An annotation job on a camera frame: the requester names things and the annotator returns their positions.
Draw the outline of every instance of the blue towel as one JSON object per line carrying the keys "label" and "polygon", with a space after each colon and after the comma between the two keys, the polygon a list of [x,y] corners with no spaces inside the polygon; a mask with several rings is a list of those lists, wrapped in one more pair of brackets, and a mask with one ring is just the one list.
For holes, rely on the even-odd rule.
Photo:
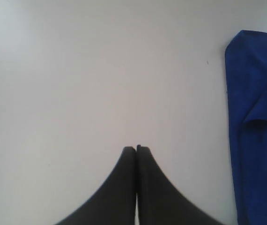
{"label": "blue towel", "polygon": [[238,223],[267,225],[267,33],[238,33],[225,65]]}

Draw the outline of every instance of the blue fabric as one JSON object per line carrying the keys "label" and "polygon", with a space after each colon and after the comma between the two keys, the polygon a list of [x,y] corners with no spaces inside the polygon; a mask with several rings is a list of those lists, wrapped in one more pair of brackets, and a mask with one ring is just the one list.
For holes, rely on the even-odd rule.
{"label": "blue fabric", "polygon": [[238,33],[225,65],[238,223],[267,225],[267,33]]}

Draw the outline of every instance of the white floor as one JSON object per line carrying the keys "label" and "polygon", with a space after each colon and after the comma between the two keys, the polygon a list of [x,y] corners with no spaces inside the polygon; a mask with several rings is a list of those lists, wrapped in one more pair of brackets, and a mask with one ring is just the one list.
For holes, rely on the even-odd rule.
{"label": "white floor", "polygon": [[0,225],[50,225],[126,145],[235,225],[224,51],[265,0],[0,0]]}

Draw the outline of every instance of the white surface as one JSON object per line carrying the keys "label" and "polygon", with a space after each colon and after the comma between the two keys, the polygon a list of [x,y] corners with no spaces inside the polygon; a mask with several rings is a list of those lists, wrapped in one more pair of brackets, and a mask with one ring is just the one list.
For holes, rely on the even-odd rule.
{"label": "white surface", "polygon": [[264,0],[0,0],[0,225],[50,225],[125,145],[236,224],[224,50]]}

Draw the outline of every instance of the blue cloth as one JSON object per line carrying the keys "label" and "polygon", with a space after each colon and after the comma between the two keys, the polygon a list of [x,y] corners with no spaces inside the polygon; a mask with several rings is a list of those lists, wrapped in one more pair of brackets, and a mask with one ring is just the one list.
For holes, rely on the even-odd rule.
{"label": "blue cloth", "polygon": [[225,65],[238,223],[267,225],[267,33],[238,33]]}

